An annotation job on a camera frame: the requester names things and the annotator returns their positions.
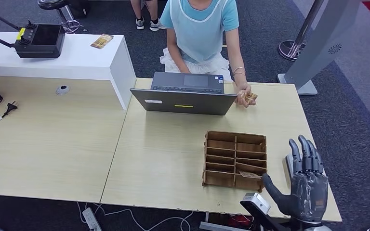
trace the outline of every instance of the white skirt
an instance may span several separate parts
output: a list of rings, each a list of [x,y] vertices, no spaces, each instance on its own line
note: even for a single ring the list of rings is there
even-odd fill
[[[176,72],[179,73],[179,68],[173,61],[168,48],[164,50],[164,56],[161,56],[159,60],[165,65],[165,72]],[[225,81],[232,81],[230,78],[229,61],[226,60],[220,53],[211,58],[210,60],[194,64],[184,60],[189,71],[193,74],[209,74],[209,75],[222,75]]]

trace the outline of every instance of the stool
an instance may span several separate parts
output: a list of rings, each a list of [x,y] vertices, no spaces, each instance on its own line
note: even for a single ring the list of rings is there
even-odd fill
[[[78,21],[74,20],[73,15],[70,13],[67,0],[38,0],[38,5],[44,10],[56,10],[62,20],[61,24],[63,26],[63,29],[67,34],[74,33],[80,27],[84,27],[80,25]],[[69,12],[71,20],[66,19],[65,15],[62,12],[63,7],[65,7],[67,12]]]

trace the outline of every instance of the bracelet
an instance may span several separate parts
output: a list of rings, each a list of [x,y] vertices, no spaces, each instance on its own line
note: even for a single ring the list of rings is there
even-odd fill
[[[235,76],[236,74],[246,75],[246,74],[245,74],[245,73],[243,73],[243,72],[235,72],[235,73],[233,73],[233,76]]]
[[[242,66],[240,66],[240,67],[238,67],[238,68],[236,68],[234,71],[233,71],[233,74],[235,74],[236,73],[236,71],[237,70],[239,70],[239,69],[244,69]]]

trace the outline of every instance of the power strip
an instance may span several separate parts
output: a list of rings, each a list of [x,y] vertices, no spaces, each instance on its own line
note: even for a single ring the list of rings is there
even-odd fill
[[[87,225],[90,230],[101,231],[100,225],[97,222],[97,219],[94,216],[94,213],[90,207],[82,212],[84,219],[86,219]]]

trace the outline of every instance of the cardboard compartment box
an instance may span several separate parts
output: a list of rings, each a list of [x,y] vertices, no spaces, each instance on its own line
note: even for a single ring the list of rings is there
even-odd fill
[[[202,185],[262,192],[267,172],[266,136],[208,131]]]

